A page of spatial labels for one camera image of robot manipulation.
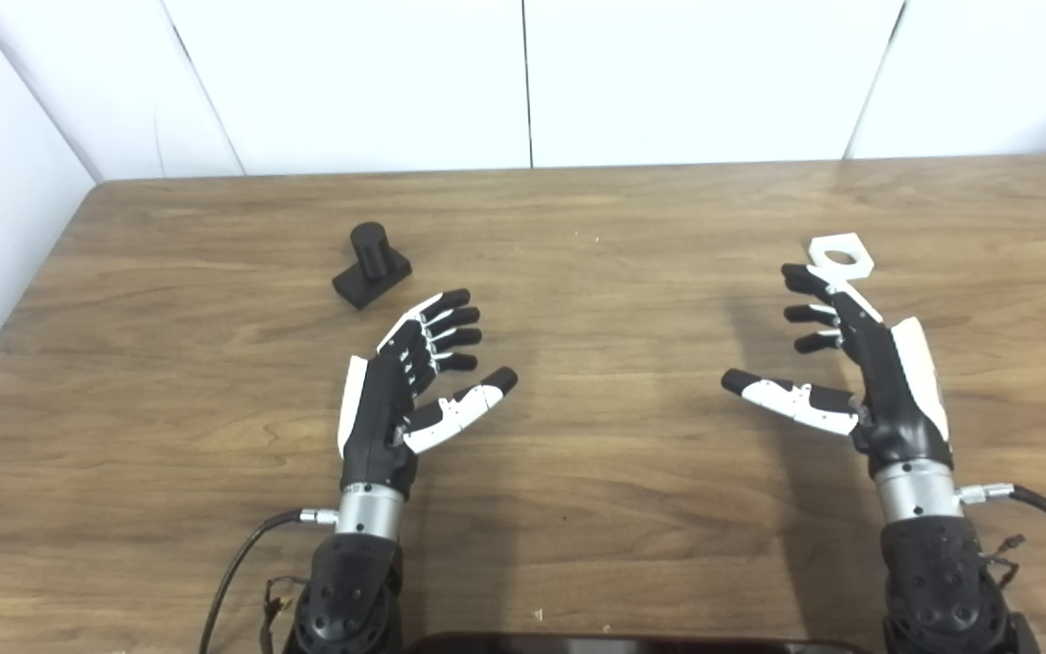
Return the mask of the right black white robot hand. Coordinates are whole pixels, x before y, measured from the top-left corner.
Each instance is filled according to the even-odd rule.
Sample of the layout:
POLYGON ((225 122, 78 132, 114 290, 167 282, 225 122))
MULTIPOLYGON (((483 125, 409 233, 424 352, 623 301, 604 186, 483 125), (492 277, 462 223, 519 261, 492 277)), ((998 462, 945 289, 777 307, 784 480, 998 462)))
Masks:
POLYGON ((721 384, 765 410, 817 430, 847 436, 876 473, 906 463, 937 463, 953 471, 953 448, 933 353, 917 319, 888 324, 845 278, 811 264, 781 266, 784 286, 815 303, 784 307, 790 323, 818 323, 794 342, 800 353, 840 351, 863 378, 863 393, 813 382, 729 369, 721 384))

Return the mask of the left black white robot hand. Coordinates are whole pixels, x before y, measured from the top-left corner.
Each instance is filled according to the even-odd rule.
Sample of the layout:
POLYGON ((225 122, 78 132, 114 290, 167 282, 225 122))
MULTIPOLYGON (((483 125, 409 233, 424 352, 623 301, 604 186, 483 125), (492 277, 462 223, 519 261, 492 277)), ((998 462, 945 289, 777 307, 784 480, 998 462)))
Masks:
POLYGON ((501 367, 419 404, 444 373, 477 369, 477 357, 465 348, 481 343, 479 320, 465 287, 436 293, 403 313, 372 356, 351 357, 337 435, 342 490, 382 487, 407 500, 422 452, 456 438, 518 385, 518 373, 501 367))

